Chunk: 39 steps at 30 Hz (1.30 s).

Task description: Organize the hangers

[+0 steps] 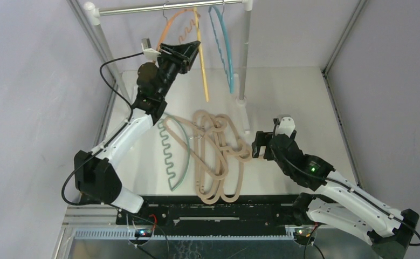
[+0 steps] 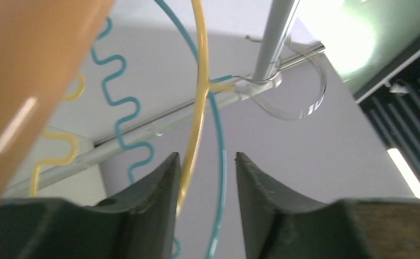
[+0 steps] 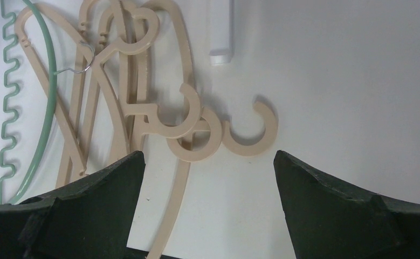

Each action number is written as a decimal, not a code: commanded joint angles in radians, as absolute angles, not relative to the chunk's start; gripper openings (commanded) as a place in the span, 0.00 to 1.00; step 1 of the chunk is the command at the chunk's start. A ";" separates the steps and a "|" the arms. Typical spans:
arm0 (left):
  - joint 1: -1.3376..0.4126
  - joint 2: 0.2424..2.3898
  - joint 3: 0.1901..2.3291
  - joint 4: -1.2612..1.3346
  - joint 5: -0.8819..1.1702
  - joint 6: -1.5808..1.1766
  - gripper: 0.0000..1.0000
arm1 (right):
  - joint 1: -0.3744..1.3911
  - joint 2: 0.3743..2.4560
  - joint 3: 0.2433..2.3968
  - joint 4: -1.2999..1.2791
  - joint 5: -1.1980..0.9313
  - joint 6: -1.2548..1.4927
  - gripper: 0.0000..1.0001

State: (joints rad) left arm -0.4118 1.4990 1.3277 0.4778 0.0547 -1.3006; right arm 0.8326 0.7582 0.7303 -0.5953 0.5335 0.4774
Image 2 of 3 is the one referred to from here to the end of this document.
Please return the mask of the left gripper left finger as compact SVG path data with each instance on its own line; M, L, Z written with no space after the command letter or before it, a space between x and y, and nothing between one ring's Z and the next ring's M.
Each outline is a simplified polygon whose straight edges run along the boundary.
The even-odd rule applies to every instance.
M0 203L0 258L171 258L178 153L95 206L57 198Z

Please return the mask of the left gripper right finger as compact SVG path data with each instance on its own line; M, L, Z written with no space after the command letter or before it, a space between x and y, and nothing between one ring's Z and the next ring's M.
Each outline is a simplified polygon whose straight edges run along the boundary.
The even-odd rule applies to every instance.
M420 258L420 199L322 203L236 154L247 258Z

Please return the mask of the orange wire hanger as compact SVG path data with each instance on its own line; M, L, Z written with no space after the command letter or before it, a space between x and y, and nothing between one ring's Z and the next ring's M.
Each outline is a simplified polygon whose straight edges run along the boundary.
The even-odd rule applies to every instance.
M0 196L61 102L113 1L0 1Z

